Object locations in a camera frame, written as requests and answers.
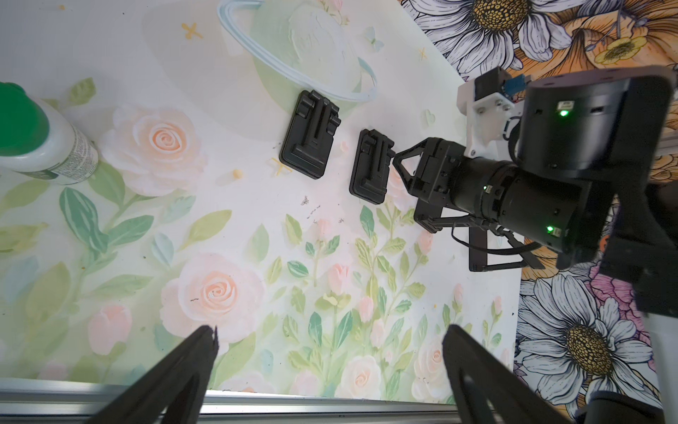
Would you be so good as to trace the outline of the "phone stand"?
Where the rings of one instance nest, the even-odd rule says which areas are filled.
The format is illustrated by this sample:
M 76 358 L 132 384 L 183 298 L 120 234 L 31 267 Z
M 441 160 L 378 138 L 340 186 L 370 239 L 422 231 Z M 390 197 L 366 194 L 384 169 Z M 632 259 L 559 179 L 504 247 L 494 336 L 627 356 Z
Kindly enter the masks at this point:
M 335 132 L 341 125 L 339 111 L 315 90 L 302 91 L 282 142 L 280 162 L 309 178 L 323 177 Z
M 351 195 L 374 205 L 384 203 L 390 164 L 396 154 L 394 147 L 395 143 L 381 132 L 360 132 L 349 183 Z

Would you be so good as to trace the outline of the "aluminium front rail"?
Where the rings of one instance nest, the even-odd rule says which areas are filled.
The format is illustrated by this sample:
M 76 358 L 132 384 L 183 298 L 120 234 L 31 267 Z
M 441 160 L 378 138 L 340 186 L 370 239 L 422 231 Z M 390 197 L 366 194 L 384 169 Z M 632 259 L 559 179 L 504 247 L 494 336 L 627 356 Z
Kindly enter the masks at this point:
M 3 378 L 1 421 L 82 423 L 123 385 Z M 209 390 L 200 423 L 459 423 L 454 406 Z

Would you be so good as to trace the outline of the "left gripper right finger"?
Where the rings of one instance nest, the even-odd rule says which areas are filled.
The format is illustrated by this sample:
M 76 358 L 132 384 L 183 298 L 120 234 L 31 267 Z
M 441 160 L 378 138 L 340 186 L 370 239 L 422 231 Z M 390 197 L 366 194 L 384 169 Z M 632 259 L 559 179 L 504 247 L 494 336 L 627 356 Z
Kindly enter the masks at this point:
M 458 325 L 448 327 L 442 356 L 462 423 L 567 423 Z

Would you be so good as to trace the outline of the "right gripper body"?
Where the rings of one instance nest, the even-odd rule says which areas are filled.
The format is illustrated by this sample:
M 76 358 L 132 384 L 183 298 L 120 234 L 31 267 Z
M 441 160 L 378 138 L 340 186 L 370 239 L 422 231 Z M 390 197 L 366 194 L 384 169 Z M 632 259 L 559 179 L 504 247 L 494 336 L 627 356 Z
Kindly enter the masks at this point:
M 493 224 L 551 249 L 574 247 L 581 188 L 535 176 L 510 161 L 464 155 L 464 146 L 428 138 L 410 149 L 418 157 L 410 195 L 415 221 L 436 232 L 445 208 L 466 213 L 473 224 Z

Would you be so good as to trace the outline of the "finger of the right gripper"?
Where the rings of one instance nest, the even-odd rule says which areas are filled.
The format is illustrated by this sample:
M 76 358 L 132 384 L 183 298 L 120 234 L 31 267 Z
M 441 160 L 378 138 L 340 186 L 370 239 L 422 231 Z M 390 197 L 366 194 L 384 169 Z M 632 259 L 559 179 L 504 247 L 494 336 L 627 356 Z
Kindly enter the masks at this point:
M 428 140 L 420 141 L 415 146 L 396 153 L 393 159 L 393 166 L 406 192 L 421 201 L 425 201 L 428 197 L 428 184 L 423 177 L 423 166 L 426 165 L 427 160 L 427 143 Z
M 499 224 L 471 215 L 433 217 L 424 212 L 418 212 L 418 223 L 430 233 L 450 229 L 452 239 L 468 249 L 470 272 L 543 269 L 543 264 L 534 254 L 541 248 L 540 243 L 521 242 L 513 231 Z

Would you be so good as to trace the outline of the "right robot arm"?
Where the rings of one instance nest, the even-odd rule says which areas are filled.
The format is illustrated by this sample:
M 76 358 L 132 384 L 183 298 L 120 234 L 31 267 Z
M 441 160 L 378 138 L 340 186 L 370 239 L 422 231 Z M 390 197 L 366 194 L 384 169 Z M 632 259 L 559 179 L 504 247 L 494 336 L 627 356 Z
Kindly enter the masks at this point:
M 508 76 L 469 82 L 458 105 L 478 135 L 429 138 L 393 161 L 432 233 L 466 227 L 470 269 L 491 270 L 487 234 L 554 277 L 519 300 L 518 377 L 494 373 L 459 331 L 443 341 L 462 414 L 485 420 L 494 399 L 522 422 L 677 420 L 677 185 L 650 179 L 676 76 L 661 66 L 597 69 L 530 83 L 492 118 Z

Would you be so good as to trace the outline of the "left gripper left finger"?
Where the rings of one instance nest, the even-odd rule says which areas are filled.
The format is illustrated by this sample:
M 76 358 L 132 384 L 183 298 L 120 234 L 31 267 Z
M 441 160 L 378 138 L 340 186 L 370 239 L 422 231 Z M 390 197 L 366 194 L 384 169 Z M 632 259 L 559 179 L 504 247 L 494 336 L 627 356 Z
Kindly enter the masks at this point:
M 196 423 L 218 352 L 218 332 L 197 328 L 88 422 Z

